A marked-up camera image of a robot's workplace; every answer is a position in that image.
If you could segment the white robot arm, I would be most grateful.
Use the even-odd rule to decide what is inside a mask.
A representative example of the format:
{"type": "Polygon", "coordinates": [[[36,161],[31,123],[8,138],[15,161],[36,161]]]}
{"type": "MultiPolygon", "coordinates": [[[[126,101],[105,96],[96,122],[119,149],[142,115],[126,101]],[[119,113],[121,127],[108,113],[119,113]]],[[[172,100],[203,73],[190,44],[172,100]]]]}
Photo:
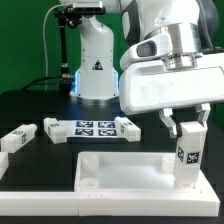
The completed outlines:
{"type": "Polygon", "coordinates": [[[210,105],[224,101],[224,53],[201,50],[201,0],[61,1],[73,15],[122,12],[125,114],[157,111],[172,137],[207,132],[210,105]]]}

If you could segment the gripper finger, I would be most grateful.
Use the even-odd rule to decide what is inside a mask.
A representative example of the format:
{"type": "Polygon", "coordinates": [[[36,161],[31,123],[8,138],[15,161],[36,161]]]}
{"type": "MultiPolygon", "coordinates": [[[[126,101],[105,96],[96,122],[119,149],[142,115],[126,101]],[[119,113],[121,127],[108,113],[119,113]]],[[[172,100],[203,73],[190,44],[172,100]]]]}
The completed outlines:
{"type": "Polygon", "coordinates": [[[165,108],[159,111],[159,118],[168,128],[169,136],[171,138],[177,137],[177,126],[174,120],[172,119],[173,110],[171,108],[165,108]]]}
{"type": "Polygon", "coordinates": [[[198,114],[198,122],[204,127],[207,127],[207,120],[210,115],[210,104],[204,103],[195,106],[196,112],[198,114]]]}

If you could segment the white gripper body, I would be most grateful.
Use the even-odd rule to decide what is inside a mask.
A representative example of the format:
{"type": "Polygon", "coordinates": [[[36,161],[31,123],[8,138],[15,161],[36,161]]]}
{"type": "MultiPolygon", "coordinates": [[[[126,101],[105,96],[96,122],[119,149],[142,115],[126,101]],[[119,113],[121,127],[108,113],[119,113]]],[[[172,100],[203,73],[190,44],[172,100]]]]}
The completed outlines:
{"type": "Polygon", "coordinates": [[[197,66],[170,70],[171,36],[159,34],[131,46],[120,66],[120,107],[128,114],[224,102],[224,53],[200,55],[197,66]]]}

